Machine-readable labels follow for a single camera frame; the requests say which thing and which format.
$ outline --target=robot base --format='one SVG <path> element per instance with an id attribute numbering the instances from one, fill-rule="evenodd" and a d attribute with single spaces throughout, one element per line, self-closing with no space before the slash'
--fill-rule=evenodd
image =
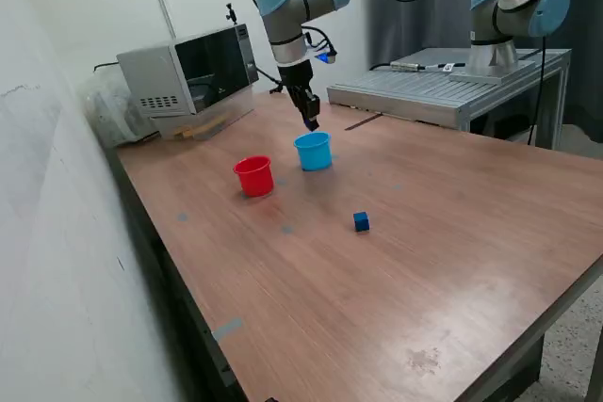
<path id="1" fill-rule="evenodd" d="M 530 73 L 534 65 L 533 61 L 517 58 L 512 40 L 472 45 L 465 70 L 452 73 L 450 80 L 503 85 Z"/>

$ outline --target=blue cup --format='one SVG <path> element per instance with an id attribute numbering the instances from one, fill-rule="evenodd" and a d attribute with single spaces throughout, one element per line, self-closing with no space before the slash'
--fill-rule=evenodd
<path id="1" fill-rule="evenodd" d="M 297 137 L 294 142 L 300 155 L 301 167 L 306 171 L 326 169 L 331 166 L 331 135 L 326 132 L 311 132 Z"/>

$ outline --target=metal table leg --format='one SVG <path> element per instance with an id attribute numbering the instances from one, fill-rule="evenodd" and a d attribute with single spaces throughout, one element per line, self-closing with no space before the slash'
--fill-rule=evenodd
<path id="1" fill-rule="evenodd" d="M 555 150 L 559 147 L 566 82 L 566 71 L 561 71 L 543 84 L 536 136 L 536 146 L 539 148 Z"/>
<path id="2" fill-rule="evenodd" d="M 591 374 L 586 402 L 603 402 L 603 331 L 601 331 L 599 347 L 596 351 L 595 366 Z"/>

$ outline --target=floor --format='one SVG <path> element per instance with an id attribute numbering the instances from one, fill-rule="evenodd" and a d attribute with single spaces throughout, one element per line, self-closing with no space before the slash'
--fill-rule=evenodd
<path id="1" fill-rule="evenodd" d="M 527 134 L 515 139 L 527 140 Z M 561 151 L 603 159 L 603 144 L 593 143 L 573 125 L 563 127 Z M 517 400 L 582 402 L 602 324 L 603 277 L 546 334 L 541 379 Z"/>

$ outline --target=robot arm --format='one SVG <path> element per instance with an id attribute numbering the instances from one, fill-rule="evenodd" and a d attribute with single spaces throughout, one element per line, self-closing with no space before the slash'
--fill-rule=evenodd
<path id="1" fill-rule="evenodd" d="M 257 0 L 272 53 L 291 99 L 311 131 L 318 128 L 319 98 L 310 89 L 312 65 L 306 59 L 303 24 L 346 6 L 350 0 Z M 542 37 L 565 19 L 569 0 L 472 0 L 472 44 L 512 36 Z"/>
<path id="2" fill-rule="evenodd" d="M 272 53 L 293 104 L 306 127 L 318 128 L 320 99 L 312 92 L 312 65 L 302 25 L 346 6 L 350 0 L 257 0 Z"/>

